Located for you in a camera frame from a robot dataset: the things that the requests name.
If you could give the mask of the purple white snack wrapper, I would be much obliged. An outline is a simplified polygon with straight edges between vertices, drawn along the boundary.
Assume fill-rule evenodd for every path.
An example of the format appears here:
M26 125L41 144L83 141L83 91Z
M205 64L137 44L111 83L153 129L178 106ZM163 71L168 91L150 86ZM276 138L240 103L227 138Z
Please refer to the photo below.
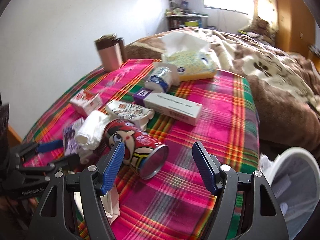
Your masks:
M84 118L80 118L63 129L63 149L65 156L71 154L79 155L80 163L85 165L89 163L89 158L93 151L84 150L75 139L75 134L81 128L84 121Z

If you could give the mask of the pink plaid tablecloth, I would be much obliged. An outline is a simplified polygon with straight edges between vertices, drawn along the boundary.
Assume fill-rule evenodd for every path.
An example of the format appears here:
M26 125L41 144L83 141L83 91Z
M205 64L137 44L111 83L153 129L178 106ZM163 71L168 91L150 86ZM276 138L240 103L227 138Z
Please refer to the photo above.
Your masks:
M47 142L62 137L65 126L79 118L70 99L80 90L99 94L103 103L132 101L149 72L152 60L129 60L107 73L99 67L67 90L27 133L25 141ZM248 81L220 70L213 79L187 81L170 94L202 105L195 126L156 114L147 132L169 146L162 169L142 180L123 166L116 178L120 216L112 223L117 239L199 239L212 213L215 198L205 189L192 157L193 143L236 171L258 167L259 118Z

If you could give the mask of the blue white wipes roll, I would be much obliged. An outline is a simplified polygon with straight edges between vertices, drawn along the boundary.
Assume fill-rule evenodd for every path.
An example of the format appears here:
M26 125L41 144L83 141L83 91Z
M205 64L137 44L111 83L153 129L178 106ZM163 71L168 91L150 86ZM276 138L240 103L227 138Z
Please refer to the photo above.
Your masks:
M173 64L154 62L153 69L144 87L156 92L167 93L172 86L179 86L180 78Z

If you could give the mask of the patterned paper cup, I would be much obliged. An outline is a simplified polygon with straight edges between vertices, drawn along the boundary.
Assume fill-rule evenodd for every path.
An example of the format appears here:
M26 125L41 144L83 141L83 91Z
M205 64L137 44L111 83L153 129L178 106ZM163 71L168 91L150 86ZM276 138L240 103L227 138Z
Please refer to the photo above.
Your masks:
M155 111L152 109L118 100L108 102L105 109L113 118L130 121L143 131L146 131L148 122L155 115Z

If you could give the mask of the yellow tissue pack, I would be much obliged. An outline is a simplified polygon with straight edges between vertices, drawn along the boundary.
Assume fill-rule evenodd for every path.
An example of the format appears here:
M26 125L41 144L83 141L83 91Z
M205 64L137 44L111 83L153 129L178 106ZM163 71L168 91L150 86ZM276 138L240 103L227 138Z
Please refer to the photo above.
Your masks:
M164 43L162 62L174 69L181 82L210 79L220 68L219 59L206 40L180 31L160 40Z

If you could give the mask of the white tissue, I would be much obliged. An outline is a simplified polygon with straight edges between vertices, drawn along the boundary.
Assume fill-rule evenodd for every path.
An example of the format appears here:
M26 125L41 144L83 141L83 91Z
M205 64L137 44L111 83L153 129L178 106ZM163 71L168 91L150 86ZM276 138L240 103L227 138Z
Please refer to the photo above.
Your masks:
M101 111L92 111L75 134L78 145L86 151L93 151L98 148L104 129L110 121L110 117Z

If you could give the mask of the grey wall shelf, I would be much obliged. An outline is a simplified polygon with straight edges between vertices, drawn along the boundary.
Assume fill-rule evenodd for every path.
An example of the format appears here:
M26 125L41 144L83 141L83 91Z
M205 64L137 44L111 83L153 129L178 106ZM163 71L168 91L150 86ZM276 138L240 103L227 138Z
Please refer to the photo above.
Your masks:
M175 0L169 0L169 9L165 11L165 18L169 30L183 27L206 28L208 21L207 14L191 10L186 1L178 4Z

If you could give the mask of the brown paw print blanket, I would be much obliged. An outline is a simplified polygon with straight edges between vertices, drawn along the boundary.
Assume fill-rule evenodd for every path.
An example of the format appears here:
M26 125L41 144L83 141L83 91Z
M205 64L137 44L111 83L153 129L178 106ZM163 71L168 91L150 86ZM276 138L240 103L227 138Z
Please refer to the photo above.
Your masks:
M319 158L319 73L311 60L247 35L197 27L177 32L209 42L221 70L247 79L260 118L261 140L302 147Z

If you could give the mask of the white purple long box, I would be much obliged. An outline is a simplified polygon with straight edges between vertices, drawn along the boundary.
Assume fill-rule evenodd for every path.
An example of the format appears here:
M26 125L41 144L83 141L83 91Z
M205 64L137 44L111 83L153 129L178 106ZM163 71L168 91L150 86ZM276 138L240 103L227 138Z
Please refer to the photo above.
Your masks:
M202 105L199 103L146 88L136 92L133 100L138 105L193 126L196 125L202 112Z

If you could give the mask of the wooden wardrobe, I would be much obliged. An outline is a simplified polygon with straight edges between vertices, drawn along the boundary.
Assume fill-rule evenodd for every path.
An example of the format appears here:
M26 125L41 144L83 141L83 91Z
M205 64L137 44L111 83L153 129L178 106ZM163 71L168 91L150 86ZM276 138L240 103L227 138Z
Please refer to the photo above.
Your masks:
M276 47L308 57L316 42L319 0L276 0L278 32Z

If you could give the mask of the white trash bin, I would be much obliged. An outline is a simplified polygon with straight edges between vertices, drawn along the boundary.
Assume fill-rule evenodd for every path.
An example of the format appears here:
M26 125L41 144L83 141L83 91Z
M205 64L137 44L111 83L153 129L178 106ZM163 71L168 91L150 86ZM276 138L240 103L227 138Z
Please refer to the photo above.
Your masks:
M316 159L306 149L292 147L274 160L261 154L259 170L274 192L289 238L294 239L319 202L319 166Z

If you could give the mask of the brown teddy bear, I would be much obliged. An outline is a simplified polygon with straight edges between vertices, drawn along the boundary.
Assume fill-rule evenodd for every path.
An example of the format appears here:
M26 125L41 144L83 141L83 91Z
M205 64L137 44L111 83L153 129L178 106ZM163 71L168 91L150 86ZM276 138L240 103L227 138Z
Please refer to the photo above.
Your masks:
M272 27L268 21L258 16L253 19L251 24L240 28L238 32L246 35L249 35L248 33L255 33L258 35L257 38L260 38L272 46L274 46L276 42L277 29Z

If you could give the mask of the cream paper bag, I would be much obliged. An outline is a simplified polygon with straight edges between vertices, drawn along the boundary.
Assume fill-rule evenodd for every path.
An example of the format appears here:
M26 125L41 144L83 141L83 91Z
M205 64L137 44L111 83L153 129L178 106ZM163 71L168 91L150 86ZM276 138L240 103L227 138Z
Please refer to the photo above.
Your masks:
M73 195L74 195L75 204L82 218L84 218L80 192L74 192ZM108 191L108 193L105 196L102 196L100 198L101 198L101 202L103 204L108 222L112 224L120 216L119 193L117 191L116 186L113 185L112 189Z

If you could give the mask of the red white small box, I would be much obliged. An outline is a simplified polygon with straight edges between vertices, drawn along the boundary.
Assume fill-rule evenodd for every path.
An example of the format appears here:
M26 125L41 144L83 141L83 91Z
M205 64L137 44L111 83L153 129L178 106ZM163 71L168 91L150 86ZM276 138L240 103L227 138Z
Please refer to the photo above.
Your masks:
M92 111L98 110L103 101L98 94L82 89L70 99L70 104L82 116L88 117Z

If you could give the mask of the red cartoon snack can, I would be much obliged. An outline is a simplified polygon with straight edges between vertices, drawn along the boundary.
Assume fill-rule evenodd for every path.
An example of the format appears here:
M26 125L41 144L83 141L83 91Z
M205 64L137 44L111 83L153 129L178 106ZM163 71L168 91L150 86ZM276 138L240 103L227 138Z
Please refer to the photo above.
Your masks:
M103 139L110 148L117 142L124 143L123 163L144 180L154 177L169 155L168 145L127 120L110 121L104 129Z

